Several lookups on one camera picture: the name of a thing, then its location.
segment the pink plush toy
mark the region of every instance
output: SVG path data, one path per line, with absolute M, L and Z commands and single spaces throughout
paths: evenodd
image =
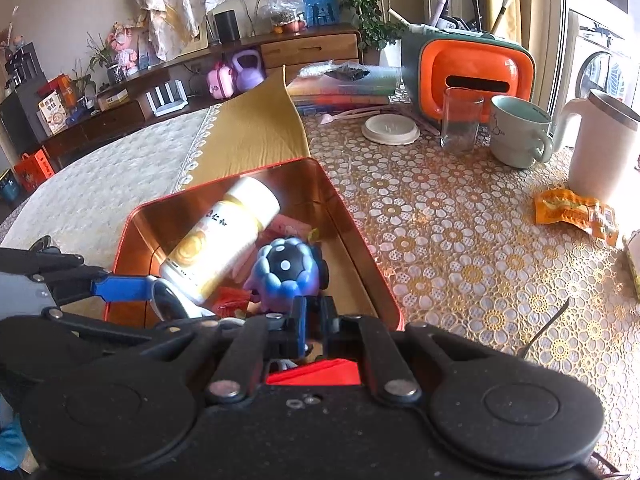
M 125 28 L 121 23 L 113 24 L 113 32 L 107 36 L 107 42 L 116 51 L 116 61 L 126 76 L 138 71 L 136 60 L 138 54 L 131 46 L 131 29 Z

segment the pill bottle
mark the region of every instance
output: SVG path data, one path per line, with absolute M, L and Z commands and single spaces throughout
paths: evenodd
M 268 187 L 241 177 L 171 251 L 160 276 L 193 303 L 203 304 L 279 211 Z

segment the lace trim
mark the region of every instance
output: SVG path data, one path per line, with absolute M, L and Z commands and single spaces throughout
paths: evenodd
M 205 115 L 204 120 L 200 125 L 198 134 L 196 135 L 195 139 L 193 139 L 191 147 L 187 152 L 187 156 L 182 162 L 182 166 L 180 167 L 180 171 L 178 172 L 178 178 L 175 181 L 174 186 L 172 187 L 171 193 L 176 193 L 182 190 L 184 186 L 186 186 L 193 180 L 191 171 L 195 170 L 198 167 L 198 161 L 196 159 L 200 155 L 202 155 L 202 150 L 200 148 L 207 143 L 206 139 L 211 135 L 211 129 L 213 128 L 213 125 L 218 118 L 221 106 L 222 104 L 217 104 L 209 107 L 207 115 Z

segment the black cylinder speaker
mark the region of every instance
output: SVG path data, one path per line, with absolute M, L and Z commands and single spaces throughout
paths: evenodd
M 226 10 L 215 14 L 213 17 L 216 20 L 220 43 L 231 43 L 240 39 L 235 11 Z

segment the cup handle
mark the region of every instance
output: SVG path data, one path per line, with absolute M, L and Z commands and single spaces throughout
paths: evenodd
M 533 156 L 533 158 L 535 158 L 538 162 L 549 162 L 549 160 L 551 160 L 551 155 L 554 154 L 554 144 L 551 138 L 547 134 L 537 131 L 532 132 L 531 136 L 535 139 L 541 140 L 542 144 L 544 145 L 542 151 L 540 151 L 539 148 L 531 149 L 531 155 Z
M 566 132 L 569 118 L 574 115 L 580 115 L 580 117 L 582 117 L 584 105 L 588 102 L 589 101 L 587 101 L 587 99 L 572 99 L 564 105 L 564 108 L 562 108 L 560 116 L 558 117 L 558 124 L 556 124 L 556 129 L 554 131 L 554 152 L 557 152 L 562 148 L 562 141 L 564 140 L 564 133 Z

